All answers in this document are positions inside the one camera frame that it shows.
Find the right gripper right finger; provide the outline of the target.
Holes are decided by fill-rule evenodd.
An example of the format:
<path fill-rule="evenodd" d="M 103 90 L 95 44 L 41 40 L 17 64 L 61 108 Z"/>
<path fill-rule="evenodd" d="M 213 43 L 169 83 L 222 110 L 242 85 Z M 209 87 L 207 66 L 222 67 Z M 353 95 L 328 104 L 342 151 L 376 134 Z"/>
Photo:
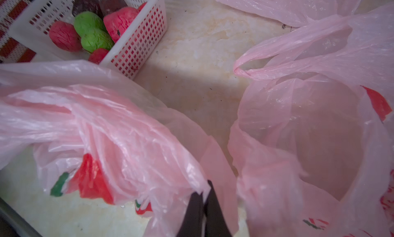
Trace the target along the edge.
<path fill-rule="evenodd" d="M 205 237 L 232 237 L 216 196 L 212 181 L 208 180 L 211 187 L 209 195 L 204 205 L 206 216 Z"/>

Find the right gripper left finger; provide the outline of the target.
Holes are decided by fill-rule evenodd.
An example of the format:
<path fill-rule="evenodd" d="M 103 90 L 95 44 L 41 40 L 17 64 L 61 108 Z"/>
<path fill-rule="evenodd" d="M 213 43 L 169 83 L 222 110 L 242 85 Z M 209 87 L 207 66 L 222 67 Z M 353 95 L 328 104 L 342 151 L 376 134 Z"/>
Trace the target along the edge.
<path fill-rule="evenodd" d="M 176 237 L 202 237 L 204 202 L 202 195 L 194 192 Z"/>

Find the pink plastic bag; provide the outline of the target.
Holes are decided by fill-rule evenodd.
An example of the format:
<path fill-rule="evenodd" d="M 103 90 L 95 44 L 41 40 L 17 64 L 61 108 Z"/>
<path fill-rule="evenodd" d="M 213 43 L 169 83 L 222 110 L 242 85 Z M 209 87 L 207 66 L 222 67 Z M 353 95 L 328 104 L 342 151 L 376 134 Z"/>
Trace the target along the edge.
<path fill-rule="evenodd" d="M 294 27 L 323 18 L 353 15 L 362 0 L 215 0 L 224 5 Z"/>
<path fill-rule="evenodd" d="M 217 141 L 119 72 L 85 60 L 1 65 L 1 167 L 31 147 L 46 193 L 135 202 L 147 237 L 175 237 L 212 181 L 233 236 L 236 177 Z"/>
<path fill-rule="evenodd" d="M 252 237 L 394 234 L 394 5 L 254 46 L 230 131 Z"/>

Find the green apple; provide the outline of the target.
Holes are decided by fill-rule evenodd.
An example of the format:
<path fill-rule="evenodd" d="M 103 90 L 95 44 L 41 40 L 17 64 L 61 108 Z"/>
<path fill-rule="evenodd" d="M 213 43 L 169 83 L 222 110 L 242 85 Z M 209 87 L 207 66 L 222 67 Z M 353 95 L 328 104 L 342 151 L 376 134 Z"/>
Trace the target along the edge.
<path fill-rule="evenodd" d="M 107 32 L 99 29 L 90 29 L 90 31 L 81 38 L 81 45 L 84 50 L 92 53 L 96 49 L 103 48 L 111 50 L 114 46 L 114 41 Z"/>
<path fill-rule="evenodd" d="M 74 29 L 80 37 L 84 37 L 90 29 L 106 31 L 103 20 L 93 12 L 85 11 L 75 17 Z"/>

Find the pink red apple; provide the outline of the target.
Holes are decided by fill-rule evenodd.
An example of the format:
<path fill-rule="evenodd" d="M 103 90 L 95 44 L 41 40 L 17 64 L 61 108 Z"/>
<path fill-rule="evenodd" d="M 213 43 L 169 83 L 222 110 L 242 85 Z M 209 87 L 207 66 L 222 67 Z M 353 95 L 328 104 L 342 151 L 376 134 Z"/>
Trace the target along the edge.
<path fill-rule="evenodd" d="M 81 51 L 81 37 L 74 26 L 63 21 L 56 21 L 50 28 L 49 37 L 60 49 L 68 52 Z"/>
<path fill-rule="evenodd" d="M 147 4 L 147 2 L 141 4 L 141 5 L 137 8 L 137 11 L 140 12 L 140 11 L 144 8 L 144 6 L 145 6 L 146 4 Z"/>
<path fill-rule="evenodd" d="M 105 28 L 116 43 L 132 24 L 139 12 L 133 7 L 124 7 L 104 17 Z"/>

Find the dark red apple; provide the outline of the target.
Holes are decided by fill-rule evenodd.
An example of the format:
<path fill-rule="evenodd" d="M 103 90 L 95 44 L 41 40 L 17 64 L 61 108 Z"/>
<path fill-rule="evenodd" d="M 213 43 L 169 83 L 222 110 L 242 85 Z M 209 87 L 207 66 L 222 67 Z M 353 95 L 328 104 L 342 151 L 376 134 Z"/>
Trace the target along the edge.
<path fill-rule="evenodd" d="M 74 0 L 72 7 L 72 15 L 74 17 L 86 11 L 96 14 L 101 19 L 104 18 L 100 8 L 99 0 Z"/>
<path fill-rule="evenodd" d="M 99 5 L 104 16 L 127 7 L 125 0 L 99 0 Z"/>

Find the white plastic basket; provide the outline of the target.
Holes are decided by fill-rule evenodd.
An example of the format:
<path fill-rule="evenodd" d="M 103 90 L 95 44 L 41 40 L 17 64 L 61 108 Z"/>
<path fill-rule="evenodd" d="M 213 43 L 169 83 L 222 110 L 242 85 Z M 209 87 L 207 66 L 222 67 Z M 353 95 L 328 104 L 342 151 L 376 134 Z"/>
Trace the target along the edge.
<path fill-rule="evenodd" d="M 167 29 L 164 0 L 35 0 L 9 29 L 51 59 L 85 59 L 134 78 Z"/>

